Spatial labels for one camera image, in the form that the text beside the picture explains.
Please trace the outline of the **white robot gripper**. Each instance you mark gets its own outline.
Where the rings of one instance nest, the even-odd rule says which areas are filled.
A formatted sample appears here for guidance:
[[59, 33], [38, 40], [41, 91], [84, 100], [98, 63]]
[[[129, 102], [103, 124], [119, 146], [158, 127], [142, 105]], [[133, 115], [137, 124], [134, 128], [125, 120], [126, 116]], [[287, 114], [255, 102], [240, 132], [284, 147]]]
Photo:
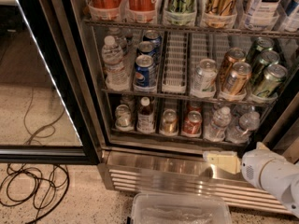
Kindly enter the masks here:
[[240, 171], [252, 186], [263, 190], [285, 190], [291, 184], [288, 168], [291, 164], [262, 142], [257, 142], [256, 149], [247, 152], [242, 161], [233, 151], [205, 151], [205, 162], [230, 174]]

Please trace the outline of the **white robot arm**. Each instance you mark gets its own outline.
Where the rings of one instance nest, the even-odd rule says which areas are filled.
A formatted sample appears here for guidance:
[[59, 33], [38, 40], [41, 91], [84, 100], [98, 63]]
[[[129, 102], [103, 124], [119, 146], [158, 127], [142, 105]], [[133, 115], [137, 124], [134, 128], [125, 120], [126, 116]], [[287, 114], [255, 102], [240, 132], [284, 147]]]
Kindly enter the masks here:
[[268, 192], [299, 217], [299, 166], [264, 143], [257, 142], [242, 158], [233, 151], [205, 151], [203, 159], [228, 173], [241, 173], [253, 187]]

